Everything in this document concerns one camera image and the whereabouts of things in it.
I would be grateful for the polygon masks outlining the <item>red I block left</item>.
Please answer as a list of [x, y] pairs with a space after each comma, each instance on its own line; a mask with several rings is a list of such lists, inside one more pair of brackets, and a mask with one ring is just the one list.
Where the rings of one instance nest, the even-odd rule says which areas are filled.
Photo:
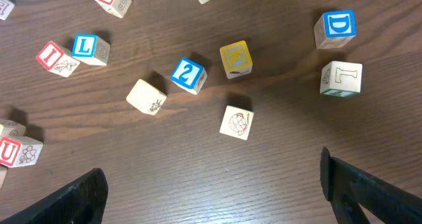
[[80, 64], [79, 60], [72, 57], [71, 51], [53, 41], [47, 42], [36, 55], [36, 60], [45, 70], [65, 78], [70, 77]]

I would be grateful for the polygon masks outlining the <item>yellow snail picture block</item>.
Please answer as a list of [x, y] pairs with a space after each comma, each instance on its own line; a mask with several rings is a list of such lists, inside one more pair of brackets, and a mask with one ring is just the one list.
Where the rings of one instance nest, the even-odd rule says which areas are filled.
[[247, 140], [254, 113], [228, 105], [220, 127], [220, 133], [242, 140]]

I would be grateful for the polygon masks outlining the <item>yellow hammer picture block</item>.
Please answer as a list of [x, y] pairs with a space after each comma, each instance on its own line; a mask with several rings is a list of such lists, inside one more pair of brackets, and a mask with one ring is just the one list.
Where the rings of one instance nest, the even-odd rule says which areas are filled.
[[251, 73], [253, 62], [245, 40], [221, 47], [220, 55], [228, 79]]

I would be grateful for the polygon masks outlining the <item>yellow S block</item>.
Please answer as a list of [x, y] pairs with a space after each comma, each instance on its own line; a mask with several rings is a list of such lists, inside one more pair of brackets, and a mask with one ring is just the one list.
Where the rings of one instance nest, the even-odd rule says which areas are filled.
[[167, 96], [156, 87], [139, 79], [126, 97], [133, 107], [148, 115], [155, 115]]

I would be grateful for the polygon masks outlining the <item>green 7 block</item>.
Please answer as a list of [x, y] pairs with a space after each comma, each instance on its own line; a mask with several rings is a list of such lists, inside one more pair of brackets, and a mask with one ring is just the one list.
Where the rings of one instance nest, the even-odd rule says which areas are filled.
[[346, 98], [361, 92], [363, 65], [332, 61], [323, 69], [320, 94]]

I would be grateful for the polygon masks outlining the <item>red U block centre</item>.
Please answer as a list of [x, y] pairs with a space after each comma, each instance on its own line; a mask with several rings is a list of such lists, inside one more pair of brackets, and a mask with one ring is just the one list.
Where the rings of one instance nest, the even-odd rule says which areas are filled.
[[35, 165], [43, 145], [27, 136], [2, 136], [1, 164], [8, 168]]

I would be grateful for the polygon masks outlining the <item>blue 2 block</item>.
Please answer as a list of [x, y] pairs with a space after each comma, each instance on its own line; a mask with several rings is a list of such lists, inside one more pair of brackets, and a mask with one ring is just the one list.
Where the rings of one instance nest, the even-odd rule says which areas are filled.
[[188, 58], [181, 58], [171, 75], [171, 81], [187, 92], [197, 95], [207, 77], [203, 66]]

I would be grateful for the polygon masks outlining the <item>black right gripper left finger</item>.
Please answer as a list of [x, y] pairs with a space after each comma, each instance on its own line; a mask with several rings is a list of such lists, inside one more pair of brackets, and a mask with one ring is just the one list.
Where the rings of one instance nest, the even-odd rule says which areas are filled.
[[100, 224], [108, 196], [104, 172], [94, 168], [2, 224]]

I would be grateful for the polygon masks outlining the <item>blue D block right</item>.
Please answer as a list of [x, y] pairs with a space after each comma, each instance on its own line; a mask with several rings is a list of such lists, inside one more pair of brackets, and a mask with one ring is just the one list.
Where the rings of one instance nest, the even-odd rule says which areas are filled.
[[351, 9], [325, 12], [314, 26], [317, 49], [334, 49], [345, 46], [356, 37], [355, 14]]

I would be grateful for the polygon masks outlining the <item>red I block upper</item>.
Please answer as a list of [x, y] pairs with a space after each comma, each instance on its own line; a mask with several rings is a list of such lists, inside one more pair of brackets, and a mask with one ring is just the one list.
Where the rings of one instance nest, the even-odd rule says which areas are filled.
[[95, 0], [106, 12], [123, 18], [131, 6], [132, 0]]

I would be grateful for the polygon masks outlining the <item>yellow block near centre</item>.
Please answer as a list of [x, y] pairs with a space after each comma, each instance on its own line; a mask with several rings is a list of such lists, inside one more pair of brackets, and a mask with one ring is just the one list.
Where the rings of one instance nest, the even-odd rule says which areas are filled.
[[20, 123], [1, 119], [1, 136], [23, 136], [26, 132], [26, 127]]

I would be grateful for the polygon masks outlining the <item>blue L block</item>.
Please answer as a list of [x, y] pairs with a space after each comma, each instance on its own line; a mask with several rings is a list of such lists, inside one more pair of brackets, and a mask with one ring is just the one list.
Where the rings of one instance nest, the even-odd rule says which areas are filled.
[[110, 44], [95, 34], [77, 34], [72, 57], [87, 65], [106, 66], [110, 49]]

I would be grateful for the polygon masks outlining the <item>red E block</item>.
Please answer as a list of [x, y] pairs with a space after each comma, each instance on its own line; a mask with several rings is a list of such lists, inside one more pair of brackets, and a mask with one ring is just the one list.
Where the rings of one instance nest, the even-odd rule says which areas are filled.
[[14, 9], [15, 4], [9, 0], [0, 0], [0, 19], [6, 20]]

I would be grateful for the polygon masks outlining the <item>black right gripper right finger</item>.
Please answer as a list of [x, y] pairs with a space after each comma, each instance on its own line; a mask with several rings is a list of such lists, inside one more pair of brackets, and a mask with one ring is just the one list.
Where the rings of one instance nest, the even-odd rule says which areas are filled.
[[366, 208], [384, 223], [421, 223], [421, 199], [337, 157], [323, 147], [320, 183], [338, 223], [368, 223]]

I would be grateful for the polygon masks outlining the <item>red i block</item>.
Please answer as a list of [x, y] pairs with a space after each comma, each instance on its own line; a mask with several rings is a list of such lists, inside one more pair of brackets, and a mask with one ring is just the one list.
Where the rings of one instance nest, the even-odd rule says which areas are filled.
[[79, 60], [72, 57], [71, 51], [53, 41], [47, 42], [36, 55], [36, 60], [45, 70], [65, 78], [70, 77], [80, 64]]
[[123, 18], [131, 6], [132, 0], [95, 0], [106, 12]]

